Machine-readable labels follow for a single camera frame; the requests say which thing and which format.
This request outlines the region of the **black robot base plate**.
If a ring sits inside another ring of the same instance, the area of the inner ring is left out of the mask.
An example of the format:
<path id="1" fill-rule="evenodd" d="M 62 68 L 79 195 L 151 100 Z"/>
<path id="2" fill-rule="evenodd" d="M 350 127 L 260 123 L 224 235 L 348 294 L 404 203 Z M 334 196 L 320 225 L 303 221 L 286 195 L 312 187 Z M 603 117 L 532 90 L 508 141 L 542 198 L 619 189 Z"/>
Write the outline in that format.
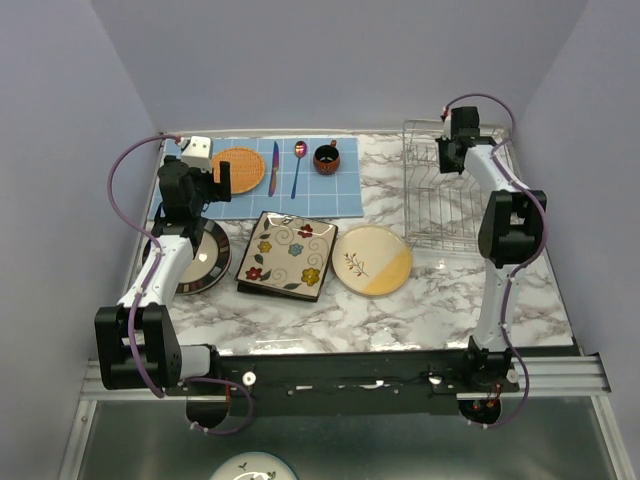
<path id="1" fill-rule="evenodd" d="M 515 393 L 510 352 L 382 351 L 222 356 L 168 361 L 173 395 L 222 395 L 233 416 L 455 415 L 458 396 Z"/>

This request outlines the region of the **yellow round plate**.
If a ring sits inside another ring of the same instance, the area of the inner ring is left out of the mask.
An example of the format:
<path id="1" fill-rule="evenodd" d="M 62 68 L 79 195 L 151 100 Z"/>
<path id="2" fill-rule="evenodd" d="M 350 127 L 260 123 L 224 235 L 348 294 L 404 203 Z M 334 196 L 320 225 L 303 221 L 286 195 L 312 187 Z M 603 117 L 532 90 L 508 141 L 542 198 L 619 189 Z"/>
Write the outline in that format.
<path id="1" fill-rule="evenodd" d="M 332 252 L 336 277 L 353 293 L 380 297 L 399 290 L 409 279 L 412 252 L 391 229 L 360 225 L 340 235 Z"/>

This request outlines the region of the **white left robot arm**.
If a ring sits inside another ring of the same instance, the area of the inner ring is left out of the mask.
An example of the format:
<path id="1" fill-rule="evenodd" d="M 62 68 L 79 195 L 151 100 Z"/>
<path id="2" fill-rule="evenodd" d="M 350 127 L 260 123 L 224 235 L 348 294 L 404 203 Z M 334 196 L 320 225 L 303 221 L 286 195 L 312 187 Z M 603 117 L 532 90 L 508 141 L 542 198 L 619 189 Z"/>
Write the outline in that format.
<path id="1" fill-rule="evenodd" d="M 215 178 L 175 157 L 158 170 L 162 201 L 152 229 L 143 232 L 149 246 L 143 266 L 118 303 L 100 308 L 94 319 L 106 389 L 146 387 L 162 397 L 184 380 L 201 395 L 220 387 L 222 372 L 212 364 L 213 348 L 180 345 L 169 314 L 204 236 L 203 209 L 231 200 L 230 163 L 222 161 L 218 173 Z"/>

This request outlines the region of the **dark olive round plate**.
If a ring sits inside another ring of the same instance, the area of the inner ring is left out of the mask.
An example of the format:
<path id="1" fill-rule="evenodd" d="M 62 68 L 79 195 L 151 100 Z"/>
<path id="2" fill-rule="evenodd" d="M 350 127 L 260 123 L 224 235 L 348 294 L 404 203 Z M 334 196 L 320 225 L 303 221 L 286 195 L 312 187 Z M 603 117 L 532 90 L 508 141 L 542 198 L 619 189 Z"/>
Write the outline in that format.
<path id="1" fill-rule="evenodd" d="M 177 295 L 193 295 L 218 283 L 231 264 L 231 248 L 227 234 L 213 220 L 202 218 L 204 229 L 193 261 L 185 270 L 177 287 Z"/>

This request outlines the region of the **wire dish rack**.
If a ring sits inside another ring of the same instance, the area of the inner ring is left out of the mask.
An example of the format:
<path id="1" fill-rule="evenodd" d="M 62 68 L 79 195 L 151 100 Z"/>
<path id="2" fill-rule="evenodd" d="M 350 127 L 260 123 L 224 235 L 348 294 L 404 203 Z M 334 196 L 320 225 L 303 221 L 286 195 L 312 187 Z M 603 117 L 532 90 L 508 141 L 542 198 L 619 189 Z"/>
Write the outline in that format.
<path id="1" fill-rule="evenodd" d="M 413 248 L 476 254 L 487 195 L 468 172 L 440 172 L 440 134 L 436 121 L 403 123 L 405 239 Z"/>

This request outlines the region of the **woven wicker round trivet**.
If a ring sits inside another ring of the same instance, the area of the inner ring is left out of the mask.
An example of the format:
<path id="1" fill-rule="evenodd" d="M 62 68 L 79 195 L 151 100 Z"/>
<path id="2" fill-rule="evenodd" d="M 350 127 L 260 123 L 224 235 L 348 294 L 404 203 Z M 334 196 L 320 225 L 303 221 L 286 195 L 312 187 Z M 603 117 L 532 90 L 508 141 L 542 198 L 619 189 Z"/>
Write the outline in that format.
<path id="1" fill-rule="evenodd" d="M 216 153 L 211 159 L 214 180 L 220 181 L 220 162 L 230 165 L 231 194 L 238 195 L 249 192 L 260 184 L 264 178 L 266 165 L 263 157 L 247 147 L 231 147 Z"/>

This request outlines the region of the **iridescent spoon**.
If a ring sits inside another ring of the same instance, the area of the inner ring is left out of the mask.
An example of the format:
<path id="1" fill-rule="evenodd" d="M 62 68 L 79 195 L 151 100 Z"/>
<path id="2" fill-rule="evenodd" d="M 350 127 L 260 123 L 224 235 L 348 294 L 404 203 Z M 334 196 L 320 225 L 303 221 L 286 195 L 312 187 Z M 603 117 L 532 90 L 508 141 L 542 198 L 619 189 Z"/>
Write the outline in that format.
<path id="1" fill-rule="evenodd" d="M 296 198 L 301 161 L 306 156 L 307 150 L 308 150 L 307 144 L 303 140 L 297 141 L 294 145 L 294 155 L 296 157 L 296 169 L 293 177 L 293 183 L 292 183 L 292 189 L 291 189 L 291 195 L 290 195 L 291 199 Z"/>

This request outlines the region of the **blue grid placemat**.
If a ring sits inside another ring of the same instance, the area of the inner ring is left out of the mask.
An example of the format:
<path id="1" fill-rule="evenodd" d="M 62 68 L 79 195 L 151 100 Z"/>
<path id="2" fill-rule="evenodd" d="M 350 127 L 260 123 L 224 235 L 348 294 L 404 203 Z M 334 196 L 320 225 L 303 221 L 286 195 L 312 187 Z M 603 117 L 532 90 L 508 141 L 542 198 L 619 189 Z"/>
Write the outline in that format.
<path id="1" fill-rule="evenodd" d="M 308 152 L 301 161 L 296 198 L 291 199 L 296 169 L 294 144 L 298 140 L 297 137 L 216 138 L 213 143 L 215 154 L 231 147 L 253 149 L 263 157 L 266 173 L 254 189 L 235 195 L 230 202 L 210 204 L 203 216 L 213 220 L 249 220 L 258 218 L 264 211 L 326 219 L 363 216 L 358 140 L 355 137 L 338 138 L 340 167 L 335 174 L 321 175 L 313 166 L 312 155 L 319 146 L 329 144 L 331 139 L 329 137 L 305 138 Z M 275 195 L 269 197 L 272 149 L 275 141 L 279 144 L 280 166 Z"/>

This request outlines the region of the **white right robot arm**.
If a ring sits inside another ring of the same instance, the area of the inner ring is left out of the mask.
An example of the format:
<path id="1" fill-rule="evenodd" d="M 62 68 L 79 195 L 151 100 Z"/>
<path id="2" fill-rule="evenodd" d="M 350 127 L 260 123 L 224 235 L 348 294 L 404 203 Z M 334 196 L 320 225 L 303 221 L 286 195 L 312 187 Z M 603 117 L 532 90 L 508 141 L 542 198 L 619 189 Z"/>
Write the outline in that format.
<path id="1" fill-rule="evenodd" d="M 477 240 L 485 260 L 481 313 L 459 370 L 462 384 L 480 392 L 506 373 L 514 355 L 510 332 L 520 277 L 544 249 L 547 197 L 498 159 L 501 144 L 480 132 L 476 107 L 447 107 L 441 119 L 440 172 L 468 173 L 487 194 Z"/>

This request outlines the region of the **white floral plate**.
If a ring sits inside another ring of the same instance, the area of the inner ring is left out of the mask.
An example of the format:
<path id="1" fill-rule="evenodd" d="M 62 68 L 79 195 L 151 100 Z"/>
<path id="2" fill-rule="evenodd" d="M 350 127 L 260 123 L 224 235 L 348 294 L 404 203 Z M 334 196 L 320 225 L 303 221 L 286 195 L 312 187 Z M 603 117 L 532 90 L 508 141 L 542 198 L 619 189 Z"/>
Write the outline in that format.
<path id="1" fill-rule="evenodd" d="M 265 452 L 235 455 L 219 466 L 211 480 L 297 480 L 297 475 L 280 458 Z"/>

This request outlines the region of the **orange black mug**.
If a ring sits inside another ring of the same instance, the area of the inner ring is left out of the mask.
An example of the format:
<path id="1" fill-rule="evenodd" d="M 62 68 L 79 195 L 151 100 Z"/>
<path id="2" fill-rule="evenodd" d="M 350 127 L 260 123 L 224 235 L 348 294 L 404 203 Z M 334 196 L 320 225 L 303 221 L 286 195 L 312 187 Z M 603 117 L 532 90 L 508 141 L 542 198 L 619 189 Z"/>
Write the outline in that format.
<path id="1" fill-rule="evenodd" d="M 321 175 L 335 174 L 340 164 L 341 157 L 336 139 L 331 140 L 329 144 L 319 146 L 313 154 L 313 166 Z"/>

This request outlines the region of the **iridescent knife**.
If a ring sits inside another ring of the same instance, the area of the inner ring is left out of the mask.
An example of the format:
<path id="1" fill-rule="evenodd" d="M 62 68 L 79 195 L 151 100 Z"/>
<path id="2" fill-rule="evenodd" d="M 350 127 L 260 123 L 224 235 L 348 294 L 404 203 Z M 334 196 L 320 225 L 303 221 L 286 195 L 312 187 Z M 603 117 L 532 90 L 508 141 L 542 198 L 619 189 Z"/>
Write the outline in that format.
<path id="1" fill-rule="evenodd" d="M 277 141 L 275 141 L 273 143 L 273 149 L 272 149 L 271 173 L 270 173 L 270 181 L 269 181 L 269 188 L 268 188 L 269 197 L 273 197 L 277 189 L 277 176 L 278 176 L 279 166 L 280 166 L 279 144 Z"/>

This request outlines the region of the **cream square dark-rimmed plate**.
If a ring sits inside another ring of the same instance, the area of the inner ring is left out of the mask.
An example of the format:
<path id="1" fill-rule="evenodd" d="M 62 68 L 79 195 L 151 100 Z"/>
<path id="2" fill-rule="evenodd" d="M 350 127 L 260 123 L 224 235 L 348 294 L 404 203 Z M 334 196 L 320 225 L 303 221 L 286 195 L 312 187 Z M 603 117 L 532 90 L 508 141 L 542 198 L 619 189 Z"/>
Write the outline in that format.
<path id="1" fill-rule="evenodd" d="M 337 236 L 332 223 L 262 212 L 235 276 L 237 290 L 317 302 Z"/>

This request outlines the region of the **aluminium frame rail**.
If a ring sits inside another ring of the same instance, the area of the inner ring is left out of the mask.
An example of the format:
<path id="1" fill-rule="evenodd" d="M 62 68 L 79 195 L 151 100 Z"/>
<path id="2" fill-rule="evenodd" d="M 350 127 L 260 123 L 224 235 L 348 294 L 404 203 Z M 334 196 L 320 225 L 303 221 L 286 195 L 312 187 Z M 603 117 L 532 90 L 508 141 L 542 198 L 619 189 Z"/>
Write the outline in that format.
<path id="1" fill-rule="evenodd" d="M 530 397 L 606 396 L 611 386 L 599 356 L 524 357 L 530 379 Z M 80 390 L 81 401 L 148 401 L 155 396 L 148 389 L 107 390 L 99 366 L 90 361 Z"/>

